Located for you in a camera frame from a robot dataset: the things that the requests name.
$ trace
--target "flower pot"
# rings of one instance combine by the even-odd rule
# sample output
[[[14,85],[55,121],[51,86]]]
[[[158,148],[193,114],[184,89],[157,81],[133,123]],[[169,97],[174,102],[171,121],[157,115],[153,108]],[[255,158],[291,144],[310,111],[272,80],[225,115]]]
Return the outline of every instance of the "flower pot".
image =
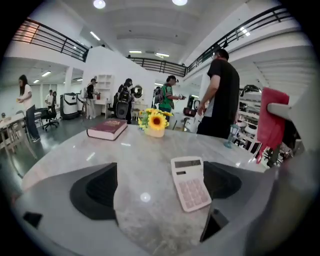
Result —
[[[147,129],[144,130],[144,133],[146,135],[151,136],[151,137],[161,138],[165,135],[165,129],[155,130],[155,129],[148,127]]]

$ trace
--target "green shirt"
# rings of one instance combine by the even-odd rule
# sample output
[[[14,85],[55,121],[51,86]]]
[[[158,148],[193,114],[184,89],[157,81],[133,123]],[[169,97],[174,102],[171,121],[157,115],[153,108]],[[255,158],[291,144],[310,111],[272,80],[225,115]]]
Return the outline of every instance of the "green shirt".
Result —
[[[162,102],[159,104],[160,108],[172,109],[174,101],[172,99],[168,99],[167,97],[172,96],[172,87],[169,83],[165,83],[161,88],[162,94]]]

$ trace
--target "round ceiling light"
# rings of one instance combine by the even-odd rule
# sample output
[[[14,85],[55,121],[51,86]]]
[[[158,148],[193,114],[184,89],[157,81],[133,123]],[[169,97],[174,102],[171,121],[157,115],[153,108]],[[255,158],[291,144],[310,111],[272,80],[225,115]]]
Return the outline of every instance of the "round ceiling light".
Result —
[[[177,6],[184,6],[187,4],[188,0],[172,0],[172,2]]]
[[[104,0],[94,0],[93,5],[97,9],[105,8],[106,2]]]

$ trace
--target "round table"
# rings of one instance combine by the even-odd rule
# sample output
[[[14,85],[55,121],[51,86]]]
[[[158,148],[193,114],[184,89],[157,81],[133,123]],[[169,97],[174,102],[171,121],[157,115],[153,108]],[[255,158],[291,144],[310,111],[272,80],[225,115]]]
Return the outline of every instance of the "round table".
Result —
[[[226,148],[225,141],[172,130],[153,138],[136,125],[128,125],[115,141],[90,138],[83,131],[40,159],[24,176],[22,189],[51,176],[116,162],[118,187],[113,201],[119,228],[150,254],[177,255],[199,244],[210,206],[183,211],[171,174],[172,158],[199,156],[251,171],[265,170],[248,151],[235,145]]]

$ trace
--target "shoe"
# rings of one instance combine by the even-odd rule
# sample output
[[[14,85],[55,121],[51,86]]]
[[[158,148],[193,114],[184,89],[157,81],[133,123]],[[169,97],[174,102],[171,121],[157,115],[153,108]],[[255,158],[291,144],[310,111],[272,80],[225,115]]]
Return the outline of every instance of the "shoe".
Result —
[[[38,141],[40,141],[41,139],[40,139],[40,137],[39,138],[34,138],[34,139],[32,139],[32,142],[33,143],[36,143],[36,142],[38,142]]]

